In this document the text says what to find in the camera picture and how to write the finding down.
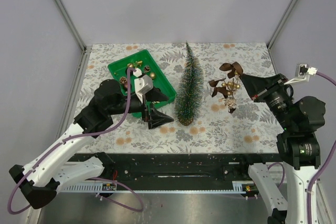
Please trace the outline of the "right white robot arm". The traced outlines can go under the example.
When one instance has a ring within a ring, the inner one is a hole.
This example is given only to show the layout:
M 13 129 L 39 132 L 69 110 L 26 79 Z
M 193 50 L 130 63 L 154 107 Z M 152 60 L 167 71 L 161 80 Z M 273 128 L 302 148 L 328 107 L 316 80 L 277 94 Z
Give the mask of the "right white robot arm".
M 283 128 L 277 149 L 287 179 L 287 200 L 266 177 L 266 165 L 245 162 L 239 166 L 240 176 L 253 179 L 258 187 L 268 223 L 318 223 L 316 181 L 322 168 L 315 132 L 325 124 L 325 103 L 312 96 L 293 102 L 293 88 L 282 74 L 266 78 L 242 74 L 240 79 L 250 98 L 266 103 Z

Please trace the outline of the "small green christmas tree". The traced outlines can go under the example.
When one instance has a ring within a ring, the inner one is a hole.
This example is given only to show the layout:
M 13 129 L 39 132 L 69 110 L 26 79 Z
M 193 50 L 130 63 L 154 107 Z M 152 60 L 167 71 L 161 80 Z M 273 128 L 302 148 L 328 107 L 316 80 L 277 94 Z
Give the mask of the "small green christmas tree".
M 175 97 L 175 115 L 183 126 L 191 125 L 199 116 L 204 74 L 199 59 L 190 45 L 186 45 L 186 63 Z

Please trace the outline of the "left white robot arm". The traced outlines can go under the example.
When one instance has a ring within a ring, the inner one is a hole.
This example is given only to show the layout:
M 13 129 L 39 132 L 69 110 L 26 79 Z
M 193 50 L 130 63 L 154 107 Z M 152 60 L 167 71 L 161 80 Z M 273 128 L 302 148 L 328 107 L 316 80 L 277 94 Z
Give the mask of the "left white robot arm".
M 12 200 L 20 190 L 29 206 L 40 209 L 49 204 L 63 189 L 87 179 L 113 178 L 114 161 L 104 152 L 98 152 L 87 161 L 63 168 L 78 150 L 99 135 L 117 129 L 127 114 L 140 112 L 142 120 L 150 129 L 173 122 L 173 118 L 159 112 L 154 102 L 165 102 L 169 97 L 154 87 L 148 77 L 134 81 L 135 91 L 124 95 L 117 80 L 108 79 L 100 83 L 89 104 L 75 117 L 65 133 L 30 163 L 14 165 L 9 174 L 16 183 L 7 203 L 12 210 Z

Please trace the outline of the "brown ribbon pinecone ornament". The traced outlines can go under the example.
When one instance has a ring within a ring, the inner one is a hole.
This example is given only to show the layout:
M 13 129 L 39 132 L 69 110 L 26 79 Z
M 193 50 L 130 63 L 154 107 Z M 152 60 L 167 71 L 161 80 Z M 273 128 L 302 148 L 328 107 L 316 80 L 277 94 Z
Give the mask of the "brown ribbon pinecone ornament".
M 243 69 L 238 62 L 223 63 L 219 70 L 226 73 L 224 78 L 218 80 L 210 80 L 208 84 L 213 88 L 212 97 L 221 94 L 224 99 L 224 105 L 228 108 L 228 112 L 232 114 L 237 108 L 235 94 L 242 87 L 239 83 Z

